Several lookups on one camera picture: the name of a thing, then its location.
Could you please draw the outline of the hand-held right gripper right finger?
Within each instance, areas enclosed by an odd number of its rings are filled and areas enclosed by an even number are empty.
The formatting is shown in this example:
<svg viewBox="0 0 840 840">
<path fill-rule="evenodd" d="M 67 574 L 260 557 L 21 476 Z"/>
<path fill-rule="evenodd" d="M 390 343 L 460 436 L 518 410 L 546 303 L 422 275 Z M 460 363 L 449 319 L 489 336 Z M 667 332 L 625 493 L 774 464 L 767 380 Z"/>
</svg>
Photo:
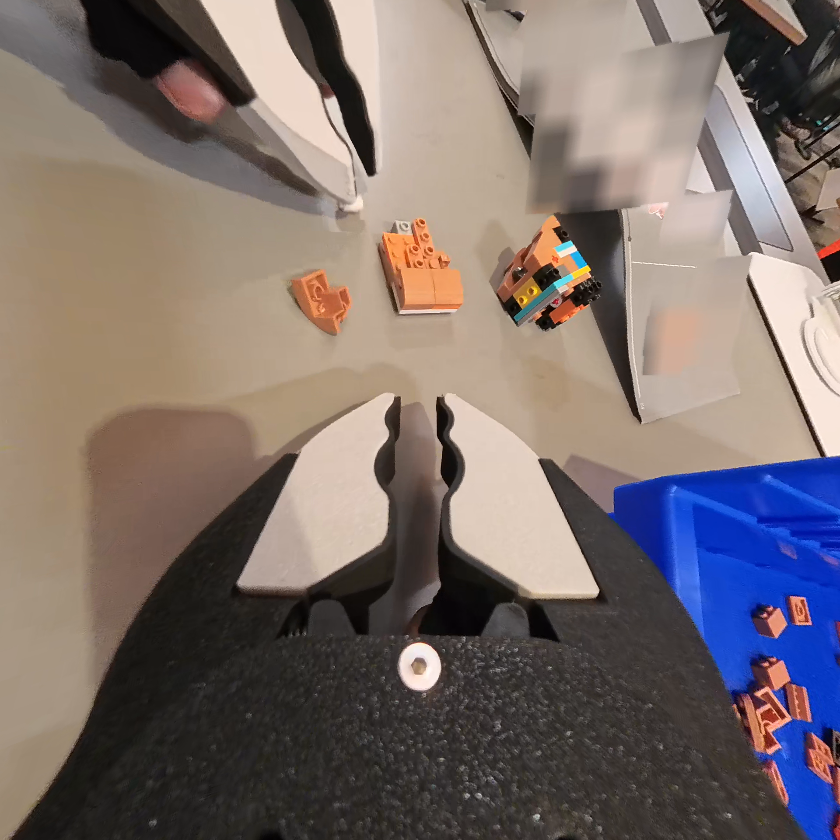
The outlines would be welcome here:
<svg viewBox="0 0 840 840">
<path fill-rule="evenodd" d="M 454 393 L 436 404 L 444 545 L 503 594 L 590 601 L 595 580 L 538 455 Z"/>
</svg>

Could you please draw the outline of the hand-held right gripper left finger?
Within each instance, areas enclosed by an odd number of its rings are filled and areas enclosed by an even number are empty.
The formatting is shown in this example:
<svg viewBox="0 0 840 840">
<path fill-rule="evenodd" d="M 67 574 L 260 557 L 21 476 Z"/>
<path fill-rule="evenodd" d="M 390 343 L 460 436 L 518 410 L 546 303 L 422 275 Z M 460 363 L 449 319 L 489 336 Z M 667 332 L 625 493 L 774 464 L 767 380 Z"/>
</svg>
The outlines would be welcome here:
<svg viewBox="0 0 840 840">
<path fill-rule="evenodd" d="M 401 399 L 383 393 L 315 434 L 293 459 L 237 588 L 341 597 L 393 578 Z"/>
</svg>

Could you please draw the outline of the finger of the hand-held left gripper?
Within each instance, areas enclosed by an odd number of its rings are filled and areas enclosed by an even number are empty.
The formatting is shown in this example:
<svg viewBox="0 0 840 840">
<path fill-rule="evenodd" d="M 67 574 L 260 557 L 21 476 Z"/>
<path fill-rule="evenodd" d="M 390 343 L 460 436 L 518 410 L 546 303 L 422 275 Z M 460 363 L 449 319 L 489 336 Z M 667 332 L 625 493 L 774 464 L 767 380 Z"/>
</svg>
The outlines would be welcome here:
<svg viewBox="0 0 840 840">
<path fill-rule="evenodd" d="M 340 115 L 364 173 L 382 168 L 381 59 L 372 1 L 292 1 L 303 66 Z"/>
<path fill-rule="evenodd" d="M 238 113 L 263 150 L 336 203 L 360 195 L 349 146 L 290 47 L 277 2 L 202 3 L 255 90 Z"/>
</svg>

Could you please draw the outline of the small brown brick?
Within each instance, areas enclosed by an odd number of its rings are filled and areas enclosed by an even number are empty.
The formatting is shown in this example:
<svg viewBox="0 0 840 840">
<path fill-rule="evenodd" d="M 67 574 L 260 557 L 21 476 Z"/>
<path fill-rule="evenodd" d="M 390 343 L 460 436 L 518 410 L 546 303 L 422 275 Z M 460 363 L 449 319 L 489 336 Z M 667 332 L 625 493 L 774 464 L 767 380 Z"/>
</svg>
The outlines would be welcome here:
<svg viewBox="0 0 840 840">
<path fill-rule="evenodd" d="M 299 309 L 316 327 L 332 336 L 340 334 L 352 307 L 347 287 L 331 287 L 323 269 L 292 280 L 290 287 Z"/>
</svg>

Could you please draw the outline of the brown brick assembly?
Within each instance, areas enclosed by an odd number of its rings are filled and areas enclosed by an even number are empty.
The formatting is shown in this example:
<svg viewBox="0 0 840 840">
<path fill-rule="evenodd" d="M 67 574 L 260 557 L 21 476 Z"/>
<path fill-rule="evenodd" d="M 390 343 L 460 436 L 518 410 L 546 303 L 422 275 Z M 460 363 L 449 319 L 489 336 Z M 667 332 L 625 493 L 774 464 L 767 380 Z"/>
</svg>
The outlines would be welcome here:
<svg viewBox="0 0 840 840">
<path fill-rule="evenodd" d="M 463 306 L 459 271 L 434 245 L 424 218 L 395 220 L 381 237 L 379 253 L 398 314 L 453 313 Z"/>
</svg>

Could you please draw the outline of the person's left hand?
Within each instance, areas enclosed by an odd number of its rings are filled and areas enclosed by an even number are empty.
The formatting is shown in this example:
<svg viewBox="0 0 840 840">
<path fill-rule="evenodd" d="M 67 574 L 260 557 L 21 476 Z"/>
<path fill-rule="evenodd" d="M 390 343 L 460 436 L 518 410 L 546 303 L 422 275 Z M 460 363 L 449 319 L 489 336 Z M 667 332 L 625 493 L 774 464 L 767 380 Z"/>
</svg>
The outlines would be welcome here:
<svg viewBox="0 0 840 840">
<path fill-rule="evenodd" d="M 126 1 L 80 1 L 91 46 L 153 84 L 182 115 L 214 123 L 228 101 L 203 66 Z"/>
</svg>

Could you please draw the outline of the large blue storage bin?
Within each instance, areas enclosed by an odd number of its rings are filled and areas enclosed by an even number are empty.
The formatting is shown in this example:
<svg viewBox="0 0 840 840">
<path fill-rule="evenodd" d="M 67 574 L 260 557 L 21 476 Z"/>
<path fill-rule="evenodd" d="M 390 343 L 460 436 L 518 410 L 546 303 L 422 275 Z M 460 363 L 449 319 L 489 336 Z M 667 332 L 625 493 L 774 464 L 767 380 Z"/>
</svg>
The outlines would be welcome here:
<svg viewBox="0 0 840 840">
<path fill-rule="evenodd" d="M 838 457 L 667 476 L 614 490 L 613 519 L 654 561 L 733 698 L 784 663 L 792 720 L 771 752 L 809 838 L 838 838 Z"/>
</svg>

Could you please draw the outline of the grey instruction booklet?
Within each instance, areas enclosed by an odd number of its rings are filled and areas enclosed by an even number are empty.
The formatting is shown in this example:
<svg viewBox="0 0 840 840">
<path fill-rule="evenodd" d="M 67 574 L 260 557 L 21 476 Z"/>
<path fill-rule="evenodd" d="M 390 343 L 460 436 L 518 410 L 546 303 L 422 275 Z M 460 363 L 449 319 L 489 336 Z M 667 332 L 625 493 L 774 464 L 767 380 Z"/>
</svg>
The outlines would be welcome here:
<svg viewBox="0 0 840 840">
<path fill-rule="evenodd" d="M 465 5 L 532 132 L 525 212 L 560 215 L 602 283 L 588 308 L 637 419 L 738 394 L 749 258 L 699 148 L 726 39 L 654 45 L 640 2 Z"/>
</svg>

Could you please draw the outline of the multicoloured brick model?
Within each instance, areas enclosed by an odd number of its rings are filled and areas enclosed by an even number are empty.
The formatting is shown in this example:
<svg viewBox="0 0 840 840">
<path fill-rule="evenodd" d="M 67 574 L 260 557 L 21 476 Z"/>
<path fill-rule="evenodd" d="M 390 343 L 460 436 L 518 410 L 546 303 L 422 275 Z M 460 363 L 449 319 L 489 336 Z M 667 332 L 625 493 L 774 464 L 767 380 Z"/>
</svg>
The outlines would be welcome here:
<svg viewBox="0 0 840 840">
<path fill-rule="evenodd" d="M 531 243 L 516 253 L 497 289 L 516 326 L 534 324 L 543 332 L 571 320 L 601 294 L 602 283 L 558 214 L 547 217 Z"/>
</svg>

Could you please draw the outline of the loose brown bricks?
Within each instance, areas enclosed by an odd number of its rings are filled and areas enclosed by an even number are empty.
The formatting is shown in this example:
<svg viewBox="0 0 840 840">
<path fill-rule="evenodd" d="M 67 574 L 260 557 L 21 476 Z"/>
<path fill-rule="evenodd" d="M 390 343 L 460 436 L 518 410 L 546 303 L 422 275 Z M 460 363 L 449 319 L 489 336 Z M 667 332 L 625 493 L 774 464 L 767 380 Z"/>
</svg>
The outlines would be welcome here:
<svg viewBox="0 0 840 840">
<path fill-rule="evenodd" d="M 784 595 L 751 615 L 731 687 L 748 745 L 801 824 L 838 831 L 838 617 L 820 595 Z"/>
</svg>

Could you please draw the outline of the white flat device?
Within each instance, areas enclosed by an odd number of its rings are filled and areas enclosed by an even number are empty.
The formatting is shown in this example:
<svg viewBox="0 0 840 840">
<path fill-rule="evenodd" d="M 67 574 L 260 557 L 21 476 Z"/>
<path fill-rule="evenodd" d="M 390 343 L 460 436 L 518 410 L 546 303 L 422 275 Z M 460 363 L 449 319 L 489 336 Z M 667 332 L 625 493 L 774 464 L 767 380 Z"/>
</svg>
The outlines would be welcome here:
<svg viewBox="0 0 840 840">
<path fill-rule="evenodd" d="M 759 253 L 749 283 L 816 446 L 839 456 L 839 283 Z"/>
</svg>

